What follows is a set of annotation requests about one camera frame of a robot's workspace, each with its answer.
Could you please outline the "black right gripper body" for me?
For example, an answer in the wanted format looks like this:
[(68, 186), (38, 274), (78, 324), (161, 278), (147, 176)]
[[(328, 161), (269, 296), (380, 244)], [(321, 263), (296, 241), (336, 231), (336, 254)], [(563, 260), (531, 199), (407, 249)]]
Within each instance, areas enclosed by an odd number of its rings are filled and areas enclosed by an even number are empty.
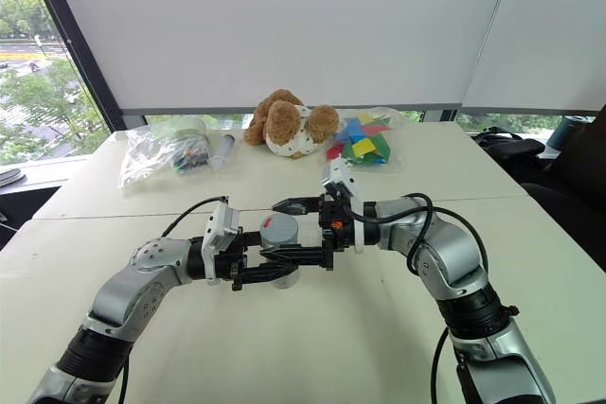
[(355, 244), (354, 219), (348, 214), (349, 204), (322, 195), (319, 201), (318, 224), (322, 231), (322, 267), (332, 271), (334, 253), (343, 252)]

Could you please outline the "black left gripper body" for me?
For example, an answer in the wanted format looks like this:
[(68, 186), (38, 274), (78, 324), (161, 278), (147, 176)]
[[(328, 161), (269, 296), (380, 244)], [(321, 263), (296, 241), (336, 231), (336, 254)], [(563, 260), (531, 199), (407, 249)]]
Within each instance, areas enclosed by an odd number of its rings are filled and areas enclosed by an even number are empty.
[(247, 245), (245, 234), (239, 231), (224, 251), (214, 256), (215, 276), (231, 283), (232, 291), (242, 289), (241, 272), (246, 268)]

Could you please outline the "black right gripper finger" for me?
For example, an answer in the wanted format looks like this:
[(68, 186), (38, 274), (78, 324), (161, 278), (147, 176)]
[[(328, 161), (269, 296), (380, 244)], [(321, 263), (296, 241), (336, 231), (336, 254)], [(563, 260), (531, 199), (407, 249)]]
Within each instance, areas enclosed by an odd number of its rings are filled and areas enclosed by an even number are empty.
[(317, 213), (319, 211), (319, 208), (319, 197), (287, 198), (280, 202), (276, 202), (272, 206), (273, 211), (292, 216), (302, 216), (308, 215), (310, 213)]
[(280, 245), (261, 250), (260, 255), (268, 261), (296, 266), (327, 266), (325, 252), (319, 246)]

